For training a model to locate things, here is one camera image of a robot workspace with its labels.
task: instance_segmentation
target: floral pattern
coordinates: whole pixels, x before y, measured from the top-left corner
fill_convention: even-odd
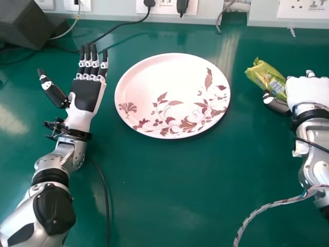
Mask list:
[[[162,136],[178,136],[180,133],[200,131],[207,124],[213,122],[215,120],[214,117],[224,114],[227,110],[227,107],[223,107],[222,109],[215,107],[218,103],[227,101],[226,87],[224,85],[216,85],[215,88],[218,88],[218,93],[213,94],[212,97],[203,97],[203,95],[208,95],[208,89],[212,83],[212,72],[211,69],[207,68],[205,86],[197,92],[197,95],[201,98],[201,102],[194,103],[199,107],[197,113],[202,114],[202,118],[198,121],[193,122],[191,116],[186,116],[183,119],[175,119],[172,116],[168,116],[168,110],[170,108],[184,104],[184,102],[166,99],[168,92],[165,92],[157,98],[157,102],[152,103],[154,110],[151,112],[151,115],[156,115],[156,119],[150,121],[144,118],[139,121],[138,125],[133,126],[133,129],[140,129],[144,132],[157,131]],[[132,102],[121,103],[118,106],[119,110],[125,111],[127,119],[129,119],[130,112],[137,112],[137,107]]]

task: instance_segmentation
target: plug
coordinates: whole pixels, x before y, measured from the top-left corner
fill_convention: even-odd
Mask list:
[[[154,0],[144,0],[144,5],[149,8],[154,7],[155,1]]]
[[[177,12],[180,14],[180,18],[186,13],[189,7],[189,1],[190,0],[177,0]]]

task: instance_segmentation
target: plate rim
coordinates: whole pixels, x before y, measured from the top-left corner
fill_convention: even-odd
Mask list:
[[[213,122],[213,124],[210,124],[208,126],[205,126],[202,130],[198,131],[197,133],[193,132],[193,133],[189,133],[185,136],[178,136],[178,137],[171,137],[171,136],[162,136],[160,134],[158,134],[159,136],[154,136],[152,135],[152,132],[142,132],[142,131],[138,131],[138,130],[135,130],[133,128],[133,126],[130,126],[128,124],[127,121],[124,120],[124,118],[120,115],[120,110],[119,110],[119,106],[118,106],[118,102],[117,102],[117,92],[118,92],[118,88],[120,86],[120,84],[122,84],[123,80],[125,79],[125,77],[127,76],[127,74],[129,74],[129,72],[133,69],[135,69],[135,67],[139,66],[141,63],[147,61],[147,60],[150,60],[150,59],[154,59],[154,58],[157,58],[157,57],[165,57],[165,56],[174,56],[174,55],[183,55],[183,56],[192,56],[192,57],[195,57],[195,58],[198,58],[198,59],[201,59],[201,60],[204,60],[205,62],[207,63],[210,63],[211,65],[215,66],[217,68],[217,71],[219,71],[225,78],[228,86],[229,86],[229,98],[228,98],[228,103],[227,103],[227,108],[226,108],[226,111],[225,113],[218,119],[218,120],[215,120]],[[209,130],[210,128],[214,127],[226,114],[226,112],[228,111],[228,108],[230,106],[230,103],[231,103],[231,85],[229,83],[229,81],[227,80],[226,76],[224,75],[224,73],[221,71],[220,68],[218,68],[216,65],[214,65],[212,62],[204,59],[204,58],[201,58],[201,57],[198,57],[196,55],[192,55],[192,54],[188,54],[188,53],[180,53],[180,52],[169,52],[169,53],[163,53],[163,54],[158,54],[158,55],[154,55],[154,56],[151,56],[151,57],[148,57],[148,58],[145,58],[137,63],[135,63],[133,66],[131,66],[120,78],[120,80],[118,81],[117,85],[116,85],[116,88],[115,88],[115,92],[114,92],[114,105],[115,105],[115,108],[117,110],[117,113],[119,114],[119,117],[121,118],[121,120],[126,124],[128,125],[131,129],[133,129],[134,131],[142,134],[142,135],[145,135],[145,136],[148,136],[148,137],[151,137],[151,138],[156,138],[156,139],[183,139],[183,138],[189,138],[189,137],[192,137],[192,136],[195,136],[195,135],[199,135],[207,130]]]

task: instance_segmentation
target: snack packet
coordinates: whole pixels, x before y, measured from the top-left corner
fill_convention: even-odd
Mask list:
[[[262,90],[268,90],[273,96],[287,101],[285,92],[286,78],[275,68],[257,57],[253,67],[248,68],[246,76],[258,85]]]

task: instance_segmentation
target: power outlet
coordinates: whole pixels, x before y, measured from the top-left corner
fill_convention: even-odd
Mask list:
[[[44,10],[55,10],[55,4],[53,0],[34,0],[41,9]]]
[[[156,4],[151,8],[151,14],[174,14],[179,16],[177,12],[177,0],[156,0]],[[184,15],[197,14],[198,0],[190,0],[189,7]],[[144,5],[143,0],[136,0],[136,13],[146,14],[148,8]]]
[[[329,19],[329,0],[280,0],[277,17]]]
[[[92,0],[80,0],[81,12],[91,12]],[[67,11],[79,11],[78,0],[64,0],[64,8]]]
[[[160,0],[160,6],[173,6],[173,0]]]

